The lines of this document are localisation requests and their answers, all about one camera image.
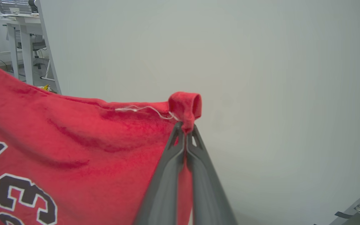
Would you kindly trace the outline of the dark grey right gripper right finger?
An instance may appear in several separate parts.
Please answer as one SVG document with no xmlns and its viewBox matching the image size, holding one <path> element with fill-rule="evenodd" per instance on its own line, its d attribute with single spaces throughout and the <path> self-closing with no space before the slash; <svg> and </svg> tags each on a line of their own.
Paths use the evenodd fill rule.
<svg viewBox="0 0 360 225">
<path fill-rule="evenodd" d="M 238 225 L 196 125 L 186 135 L 185 150 L 192 174 L 193 224 Z"/>
</svg>

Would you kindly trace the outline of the white desk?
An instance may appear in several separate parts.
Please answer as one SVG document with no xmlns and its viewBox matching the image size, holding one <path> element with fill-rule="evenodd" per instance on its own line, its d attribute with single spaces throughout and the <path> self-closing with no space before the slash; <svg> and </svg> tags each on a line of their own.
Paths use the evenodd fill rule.
<svg viewBox="0 0 360 225">
<path fill-rule="evenodd" d="M 31 35 L 43 34 L 39 14 L 0 14 L 0 22 L 7 27 L 12 68 L 16 78 L 19 78 L 16 30 L 20 31 L 25 79 L 27 84 L 33 85 L 33 42 Z"/>
</svg>

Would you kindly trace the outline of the white partition panel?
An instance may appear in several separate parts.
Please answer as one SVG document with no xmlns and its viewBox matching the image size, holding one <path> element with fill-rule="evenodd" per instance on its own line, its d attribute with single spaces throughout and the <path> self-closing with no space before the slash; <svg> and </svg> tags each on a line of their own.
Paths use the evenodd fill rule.
<svg viewBox="0 0 360 225">
<path fill-rule="evenodd" d="M 202 96 L 240 224 L 328 225 L 360 198 L 360 0 L 40 0 L 63 95 Z"/>
</svg>

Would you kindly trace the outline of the grey office chair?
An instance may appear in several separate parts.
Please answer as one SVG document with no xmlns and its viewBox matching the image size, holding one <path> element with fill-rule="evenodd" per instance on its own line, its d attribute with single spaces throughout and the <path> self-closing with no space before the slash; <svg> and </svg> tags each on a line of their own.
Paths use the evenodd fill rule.
<svg viewBox="0 0 360 225">
<path fill-rule="evenodd" d="M 30 34 L 32 42 L 32 63 L 34 66 L 37 66 L 38 69 L 41 69 L 41 66 L 44 65 L 48 69 L 49 60 L 46 59 L 43 55 L 43 50 L 46 49 L 46 42 L 42 35 Z"/>
</svg>

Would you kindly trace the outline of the red and white basketball jersey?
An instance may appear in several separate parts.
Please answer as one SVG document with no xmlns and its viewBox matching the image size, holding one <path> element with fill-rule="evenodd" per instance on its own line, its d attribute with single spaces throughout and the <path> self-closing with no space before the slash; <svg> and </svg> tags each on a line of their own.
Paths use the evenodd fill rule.
<svg viewBox="0 0 360 225">
<path fill-rule="evenodd" d="M 133 225 L 175 124 L 201 115 L 197 93 L 106 102 L 0 69 L 0 225 Z"/>
</svg>

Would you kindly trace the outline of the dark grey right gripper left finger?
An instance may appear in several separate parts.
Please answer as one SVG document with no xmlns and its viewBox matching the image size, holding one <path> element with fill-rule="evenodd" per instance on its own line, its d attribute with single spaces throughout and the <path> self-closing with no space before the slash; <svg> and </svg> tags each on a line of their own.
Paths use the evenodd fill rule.
<svg viewBox="0 0 360 225">
<path fill-rule="evenodd" d="M 177 225 L 178 177 L 184 167 L 185 134 L 175 124 L 133 225 Z"/>
</svg>

